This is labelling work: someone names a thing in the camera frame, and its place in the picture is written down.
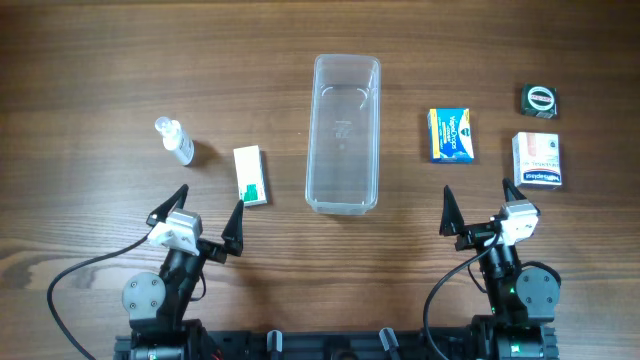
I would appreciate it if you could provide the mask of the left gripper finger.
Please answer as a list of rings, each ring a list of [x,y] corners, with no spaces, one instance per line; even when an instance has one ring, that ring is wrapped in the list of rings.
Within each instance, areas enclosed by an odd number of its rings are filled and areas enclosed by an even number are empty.
[[[147,217],[146,224],[155,226],[159,222],[165,222],[169,214],[175,209],[183,209],[188,196],[189,186],[183,184],[171,197],[155,208]]]
[[[225,251],[236,257],[243,252],[243,212],[244,201],[239,200],[222,232]]]

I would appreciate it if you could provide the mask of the blue yellow VapoDrops box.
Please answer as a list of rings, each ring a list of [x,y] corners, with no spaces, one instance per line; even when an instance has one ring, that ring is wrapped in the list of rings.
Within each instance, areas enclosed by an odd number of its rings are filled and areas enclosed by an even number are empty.
[[[427,125],[433,163],[471,163],[474,160],[468,108],[430,109]]]

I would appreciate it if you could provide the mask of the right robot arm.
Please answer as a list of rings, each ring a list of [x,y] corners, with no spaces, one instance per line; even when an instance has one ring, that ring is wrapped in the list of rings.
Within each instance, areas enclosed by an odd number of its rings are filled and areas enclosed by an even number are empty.
[[[489,221],[467,224],[453,191],[443,190],[439,234],[454,236],[455,249],[474,250],[491,313],[476,315],[465,329],[459,350],[441,353],[450,359],[557,359],[555,319],[561,277],[536,261],[523,262],[516,244],[533,236],[540,210],[514,183],[502,180],[505,203]]]

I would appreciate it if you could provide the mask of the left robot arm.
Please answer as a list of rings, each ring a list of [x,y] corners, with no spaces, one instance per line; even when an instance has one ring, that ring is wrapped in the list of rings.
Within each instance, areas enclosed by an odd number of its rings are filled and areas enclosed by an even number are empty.
[[[186,320],[188,305],[204,285],[204,265],[223,264],[229,255],[243,252],[244,202],[238,201],[221,234],[220,243],[202,237],[199,214],[184,209],[189,187],[182,185],[155,208],[146,223],[146,239],[168,253],[157,274],[142,272],[130,278],[122,293],[131,335],[118,337],[115,359],[221,359],[222,350],[198,319]]]

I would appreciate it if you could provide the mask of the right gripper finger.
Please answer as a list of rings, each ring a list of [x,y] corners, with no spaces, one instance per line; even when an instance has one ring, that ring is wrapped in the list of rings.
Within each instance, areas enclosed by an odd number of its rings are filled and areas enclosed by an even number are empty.
[[[502,180],[502,186],[506,202],[514,202],[527,199],[527,197],[518,190],[518,188],[509,178],[504,178]]]
[[[460,235],[465,229],[464,218],[461,214],[451,188],[446,185],[443,190],[443,211],[439,234],[444,237]]]

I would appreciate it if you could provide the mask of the dark green round-label box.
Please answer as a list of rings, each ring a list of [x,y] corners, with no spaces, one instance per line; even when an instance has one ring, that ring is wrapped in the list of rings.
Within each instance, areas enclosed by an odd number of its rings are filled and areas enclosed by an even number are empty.
[[[522,115],[553,119],[558,117],[557,91],[553,87],[525,84],[521,93]]]

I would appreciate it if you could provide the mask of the white spray bottle clear cap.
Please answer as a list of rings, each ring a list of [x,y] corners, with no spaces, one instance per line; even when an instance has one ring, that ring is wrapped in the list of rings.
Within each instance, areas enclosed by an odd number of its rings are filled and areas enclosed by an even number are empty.
[[[181,124],[169,117],[159,117],[154,127],[162,136],[165,149],[171,152],[181,165],[190,165],[195,155],[195,146]]]

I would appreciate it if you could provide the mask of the white Hansaplast plaster box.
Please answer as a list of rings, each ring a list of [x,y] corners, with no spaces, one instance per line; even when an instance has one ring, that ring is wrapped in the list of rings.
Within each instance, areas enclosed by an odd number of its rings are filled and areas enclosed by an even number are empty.
[[[518,132],[512,139],[512,151],[517,187],[551,189],[562,185],[557,134]]]

